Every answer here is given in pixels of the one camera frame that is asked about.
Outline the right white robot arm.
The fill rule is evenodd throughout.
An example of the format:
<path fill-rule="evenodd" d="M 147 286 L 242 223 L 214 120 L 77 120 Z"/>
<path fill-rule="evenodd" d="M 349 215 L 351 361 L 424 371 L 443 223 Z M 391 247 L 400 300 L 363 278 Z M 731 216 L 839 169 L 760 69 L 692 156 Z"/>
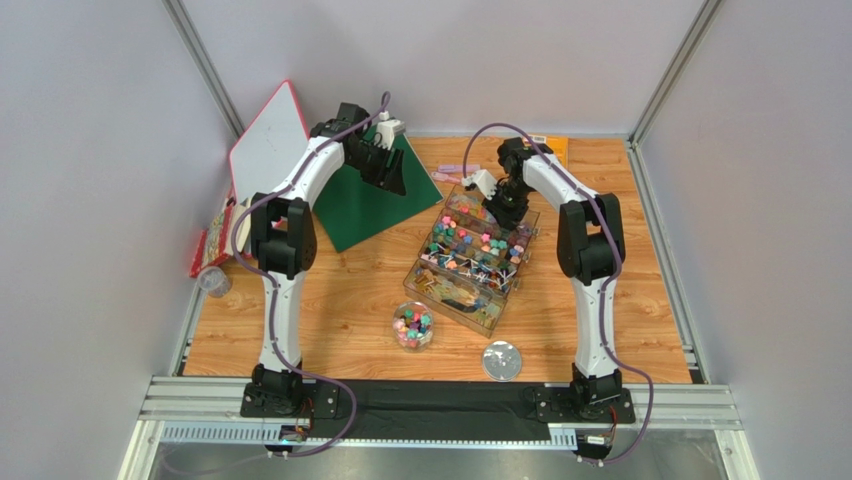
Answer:
<path fill-rule="evenodd" d="M 484 205 L 498 224 L 516 228 L 539 193 L 558 214 L 556 256 L 574 291 L 578 346 L 571 387 L 583 405 L 620 396 L 622 375 L 610 345 L 614 288 L 625 259 L 621 208 L 613 194 L 584 187 L 544 144 L 520 137 L 503 141 L 498 163 L 506 178 L 485 193 Z"/>

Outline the clear plastic jar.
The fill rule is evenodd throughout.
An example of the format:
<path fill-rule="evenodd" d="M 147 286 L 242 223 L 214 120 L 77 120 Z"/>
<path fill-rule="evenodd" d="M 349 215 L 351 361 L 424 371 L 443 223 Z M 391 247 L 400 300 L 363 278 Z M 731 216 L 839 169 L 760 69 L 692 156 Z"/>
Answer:
<path fill-rule="evenodd" d="M 392 331 L 397 344 L 410 352 L 426 349 L 434 338 L 435 316 L 422 302 L 400 304 L 392 317 Z"/>

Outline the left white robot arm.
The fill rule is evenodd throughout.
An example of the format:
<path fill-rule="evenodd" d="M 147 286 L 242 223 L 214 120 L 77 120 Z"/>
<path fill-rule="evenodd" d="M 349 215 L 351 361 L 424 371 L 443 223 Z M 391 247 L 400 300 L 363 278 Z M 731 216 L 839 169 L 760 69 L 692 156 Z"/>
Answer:
<path fill-rule="evenodd" d="M 264 343 L 247 393 L 269 395 L 294 409 L 302 401 L 299 311 L 307 272 L 318 253 L 312 206 L 342 167 L 399 196 L 406 193 L 403 152 L 394 142 L 404 121 L 386 110 L 370 114 L 343 103 L 337 115 L 315 125 L 294 170 L 272 193 L 258 193 L 250 207 L 250 252 L 265 290 Z"/>

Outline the clear compartment candy box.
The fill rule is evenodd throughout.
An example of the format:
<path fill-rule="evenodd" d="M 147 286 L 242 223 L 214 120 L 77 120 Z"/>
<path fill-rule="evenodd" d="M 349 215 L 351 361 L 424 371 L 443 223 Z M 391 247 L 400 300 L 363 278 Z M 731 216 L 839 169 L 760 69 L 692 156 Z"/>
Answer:
<path fill-rule="evenodd" d="M 506 230 L 477 191 L 456 186 L 445 200 L 403 281 L 408 296 L 490 338 L 538 236 L 539 213 L 529 210 Z"/>

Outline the silver round jar lid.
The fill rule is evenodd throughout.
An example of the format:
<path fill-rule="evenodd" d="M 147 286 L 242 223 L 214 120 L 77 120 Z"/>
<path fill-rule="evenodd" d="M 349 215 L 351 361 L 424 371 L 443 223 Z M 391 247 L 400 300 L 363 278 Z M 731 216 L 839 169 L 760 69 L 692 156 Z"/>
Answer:
<path fill-rule="evenodd" d="M 522 355 L 511 343 L 494 341 L 482 352 L 481 363 L 485 374 L 497 382 L 510 382 L 522 370 Z"/>

